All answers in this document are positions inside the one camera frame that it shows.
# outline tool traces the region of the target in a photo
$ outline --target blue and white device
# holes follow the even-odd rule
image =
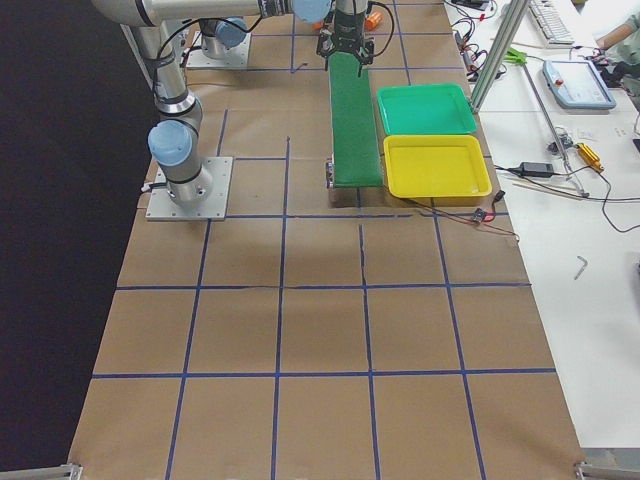
[[[546,60],[542,72],[562,108],[610,110],[616,106],[591,62]]]

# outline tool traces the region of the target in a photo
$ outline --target yellow tool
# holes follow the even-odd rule
[[[603,172],[604,167],[600,163],[600,157],[596,155],[596,153],[591,150],[584,143],[576,143],[576,150],[578,151],[578,155],[584,160],[584,163],[589,165],[591,168],[596,170],[597,172]]]

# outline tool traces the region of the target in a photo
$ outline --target power adapter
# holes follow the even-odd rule
[[[553,165],[541,162],[522,162],[520,166],[507,170],[519,177],[551,178],[556,174]]]

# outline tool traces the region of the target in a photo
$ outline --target metal plate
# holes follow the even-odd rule
[[[224,220],[227,213],[229,184],[233,169],[233,157],[205,157],[202,160],[205,168],[213,177],[211,193],[204,200],[192,204],[178,205],[165,187],[154,188],[147,207],[147,219],[158,221],[180,220]],[[165,182],[164,173],[158,168],[155,182]]]
[[[237,47],[226,50],[224,58],[213,59],[207,57],[202,50],[194,50],[189,55],[187,69],[191,70],[246,70],[249,63],[249,45],[251,34],[247,34],[244,41]]]

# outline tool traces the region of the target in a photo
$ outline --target green object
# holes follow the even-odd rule
[[[382,167],[369,72],[352,55],[329,57],[333,183],[335,187],[380,187]]]
[[[504,60],[509,63],[515,63],[516,65],[524,65],[527,63],[527,54],[513,47],[509,47],[507,54],[504,56]]]
[[[454,83],[381,88],[378,105],[387,135],[462,135],[477,129],[469,102]]]

